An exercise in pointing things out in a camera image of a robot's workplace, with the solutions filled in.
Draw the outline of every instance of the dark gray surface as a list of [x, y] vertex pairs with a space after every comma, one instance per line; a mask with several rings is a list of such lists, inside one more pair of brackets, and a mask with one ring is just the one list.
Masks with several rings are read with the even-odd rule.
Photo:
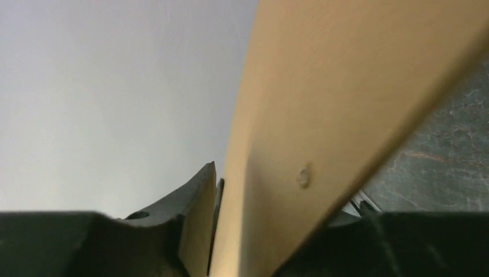
[[0, 214], [0, 276], [62, 276], [95, 213]]
[[489, 60], [364, 191], [383, 211], [489, 211]]
[[488, 213], [370, 214], [322, 225], [272, 276], [489, 276], [488, 232]]

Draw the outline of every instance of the black plastic part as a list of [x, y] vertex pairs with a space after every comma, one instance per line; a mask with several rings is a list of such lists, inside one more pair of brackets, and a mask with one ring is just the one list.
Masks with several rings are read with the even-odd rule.
[[178, 276], [183, 222], [215, 172], [123, 219], [96, 212], [0, 213], [0, 276]]
[[210, 273], [210, 262], [212, 261], [212, 250], [214, 249], [214, 239], [216, 237], [217, 220], [219, 219], [219, 211], [221, 210], [221, 200], [223, 199], [224, 179], [220, 179], [217, 183], [216, 205], [214, 207], [214, 218], [212, 222], [212, 235], [210, 236], [210, 251], [209, 262], [207, 263], [207, 275]]

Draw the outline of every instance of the screw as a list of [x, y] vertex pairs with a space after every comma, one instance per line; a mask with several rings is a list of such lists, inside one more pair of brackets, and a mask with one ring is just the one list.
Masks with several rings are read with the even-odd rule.
[[304, 166], [299, 172], [299, 177], [297, 178], [299, 185], [305, 189], [309, 186], [309, 166]]

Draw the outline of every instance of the white ceiling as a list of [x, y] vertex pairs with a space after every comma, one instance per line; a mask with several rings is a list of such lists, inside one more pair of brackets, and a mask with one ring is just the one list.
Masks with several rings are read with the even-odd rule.
[[223, 172], [257, 0], [0, 2], [0, 209], [125, 217]]

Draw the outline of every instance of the wooden board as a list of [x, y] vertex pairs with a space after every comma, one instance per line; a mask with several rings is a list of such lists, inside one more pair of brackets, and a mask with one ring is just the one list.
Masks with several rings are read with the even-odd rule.
[[210, 275], [270, 276], [482, 56], [488, 11], [488, 0], [261, 0]]
[[210, 164], [208, 172], [199, 180], [204, 182], [197, 198], [185, 211], [185, 221], [178, 247], [178, 257], [191, 277], [206, 277], [209, 261], [212, 223], [216, 201], [216, 168]]

